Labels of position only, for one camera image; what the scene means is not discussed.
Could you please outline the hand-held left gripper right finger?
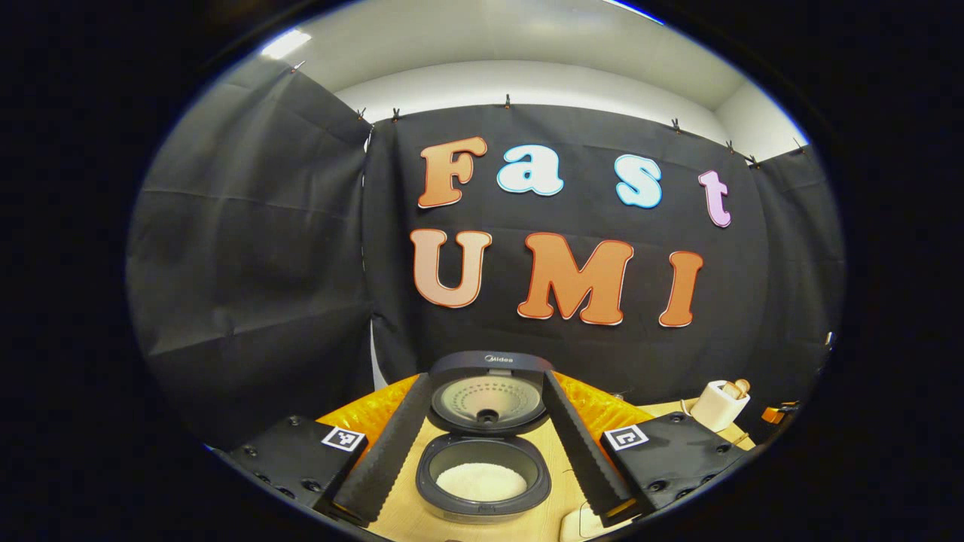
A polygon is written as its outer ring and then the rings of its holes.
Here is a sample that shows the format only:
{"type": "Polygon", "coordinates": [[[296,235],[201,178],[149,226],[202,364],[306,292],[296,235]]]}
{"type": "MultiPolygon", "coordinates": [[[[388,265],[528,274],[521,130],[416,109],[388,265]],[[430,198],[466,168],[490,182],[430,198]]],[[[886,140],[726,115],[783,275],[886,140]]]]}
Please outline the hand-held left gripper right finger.
{"type": "Polygon", "coordinates": [[[541,398],[583,496],[606,527],[671,507],[749,456],[693,416],[648,414],[554,370],[543,374],[541,398]]]}

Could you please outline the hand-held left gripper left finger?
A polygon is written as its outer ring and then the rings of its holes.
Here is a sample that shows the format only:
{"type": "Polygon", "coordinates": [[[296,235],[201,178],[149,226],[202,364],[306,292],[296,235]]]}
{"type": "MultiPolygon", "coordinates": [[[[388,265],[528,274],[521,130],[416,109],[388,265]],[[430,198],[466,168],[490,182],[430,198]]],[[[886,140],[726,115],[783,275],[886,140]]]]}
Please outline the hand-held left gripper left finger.
{"type": "Polygon", "coordinates": [[[429,375],[419,373],[320,418],[286,416],[226,460],[300,507],[367,527],[388,500],[431,395],[429,375]]]}

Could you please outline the white rice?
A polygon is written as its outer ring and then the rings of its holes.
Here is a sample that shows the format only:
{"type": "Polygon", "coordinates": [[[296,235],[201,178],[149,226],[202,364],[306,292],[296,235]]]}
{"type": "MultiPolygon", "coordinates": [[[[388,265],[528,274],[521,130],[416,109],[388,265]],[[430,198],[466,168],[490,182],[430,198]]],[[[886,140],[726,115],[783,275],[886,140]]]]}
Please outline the white rice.
{"type": "Polygon", "coordinates": [[[436,484],[444,492],[467,501],[497,502],[511,500],[528,488],[515,470],[492,463],[467,463],[438,474],[436,484]]]}

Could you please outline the black rice cooker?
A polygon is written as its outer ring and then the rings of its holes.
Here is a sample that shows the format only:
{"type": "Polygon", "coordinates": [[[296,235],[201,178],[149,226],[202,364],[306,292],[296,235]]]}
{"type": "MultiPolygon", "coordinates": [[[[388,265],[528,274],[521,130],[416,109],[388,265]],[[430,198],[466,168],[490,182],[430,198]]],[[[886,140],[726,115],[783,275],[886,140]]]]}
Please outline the black rice cooker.
{"type": "Polygon", "coordinates": [[[550,368],[535,355],[481,350],[448,354],[434,364],[427,419],[441,435],[427,443],[416,469],[416,489],[431,513],[448,522],[499,524],[547,500],[550,470],[526,435],[548,420],[543,374],[550,368]],[[446,469],[476,462],[515,470],[527,490],[511,500],[479,502],[451,496],[436,484],[446,469]]]}

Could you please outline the clear rice tray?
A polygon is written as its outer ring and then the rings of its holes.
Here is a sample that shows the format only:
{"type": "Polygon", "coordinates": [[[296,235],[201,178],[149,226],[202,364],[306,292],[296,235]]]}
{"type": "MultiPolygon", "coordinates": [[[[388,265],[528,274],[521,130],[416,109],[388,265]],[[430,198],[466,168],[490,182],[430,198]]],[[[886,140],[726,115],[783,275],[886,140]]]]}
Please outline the clear rice tray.
{"type": "Polygon", "coordinates": [[[587,502],[578,509],[569,511],[559,525],[558,542],[588,542],[605,533],[617,531],[631,523],[630,520],[605,527],[598,515],[592,512],[587,502]]]}

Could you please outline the white toaster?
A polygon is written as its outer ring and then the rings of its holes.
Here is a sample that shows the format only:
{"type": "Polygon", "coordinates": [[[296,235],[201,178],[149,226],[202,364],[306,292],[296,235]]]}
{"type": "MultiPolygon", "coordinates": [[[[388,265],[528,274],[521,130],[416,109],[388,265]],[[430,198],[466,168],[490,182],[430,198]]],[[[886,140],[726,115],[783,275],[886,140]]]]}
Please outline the white toaster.
{"type": "Polygon", "coordinates": [[[725,382],[734,383],[734,381],[736,380],[721,379],[706,384],[699,397],[688,408],[689,415],[713,432],[729,428],[750,401],[749,394],[740,400],[734,400],[723,394],[720,390],[721,385],[725,382]]]}

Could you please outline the row of backdrop clips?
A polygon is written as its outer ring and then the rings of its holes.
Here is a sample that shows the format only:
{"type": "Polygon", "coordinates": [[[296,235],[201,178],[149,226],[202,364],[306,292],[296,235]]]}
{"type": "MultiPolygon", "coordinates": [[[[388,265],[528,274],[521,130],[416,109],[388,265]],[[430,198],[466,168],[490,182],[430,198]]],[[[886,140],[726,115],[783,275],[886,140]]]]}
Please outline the row of backdrop clips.
{"type": "Polygon", "coordinates": [[[365,119],[389,119],[395,110],[413,114],[470,105],[550,104],[587,108],[672,126],[764,161],[809,143],[795,121],[751,82],[716,110],[643,83],[583,66],[534,61],[474,61],[424,66],[357,83],[342,90],[325,73],[300,71],[330,90],[365,119]]]}

